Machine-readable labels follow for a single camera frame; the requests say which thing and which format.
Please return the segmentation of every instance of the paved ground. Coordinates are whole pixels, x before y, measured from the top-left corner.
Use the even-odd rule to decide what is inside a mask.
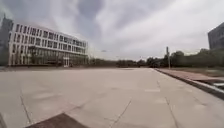
[[[224,101],[152,69],[0,72],[8,128],[66,113],[90,128],[223,128]]]

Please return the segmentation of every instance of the cloud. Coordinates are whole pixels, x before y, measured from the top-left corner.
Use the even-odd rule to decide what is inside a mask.
[[[15,18],[80,36],[105,58],[162,57],[165,47],[208,48],[207,32],[224,21],[222,0],[0,0]]]

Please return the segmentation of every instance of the sky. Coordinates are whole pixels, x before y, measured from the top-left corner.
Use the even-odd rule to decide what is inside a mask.
[[[89,54],[146,59],[208,47],[224,22],[224,0],[0,0],[7,17],[85,39]]]

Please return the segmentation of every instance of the building wall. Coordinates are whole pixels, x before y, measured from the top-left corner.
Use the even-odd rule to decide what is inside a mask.
[[[0,20],[0,66],[7,66],[9,59],[10,31],[13,27],[12,20],[5,17]]]
[[[208,33],[210,49],[224,48],[224,23]]]
[[[41,26],[13,21],[13,27],[9,34],[11,35],[8,48],[8,65],[10,66],[47,64],[52,61],[52,54],[57,57],[60,55],[60,59],[63,57],[88,57],[86,41]],[[34,57],[42,61],[33,61]]]

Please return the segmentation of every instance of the building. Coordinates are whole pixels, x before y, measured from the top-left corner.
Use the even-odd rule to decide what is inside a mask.
[[[224,23],[208,33],[210,49],[224,48]]]
[[[75,66],[87,63],[88,43],[38,25],[0,19],[0,65]]]

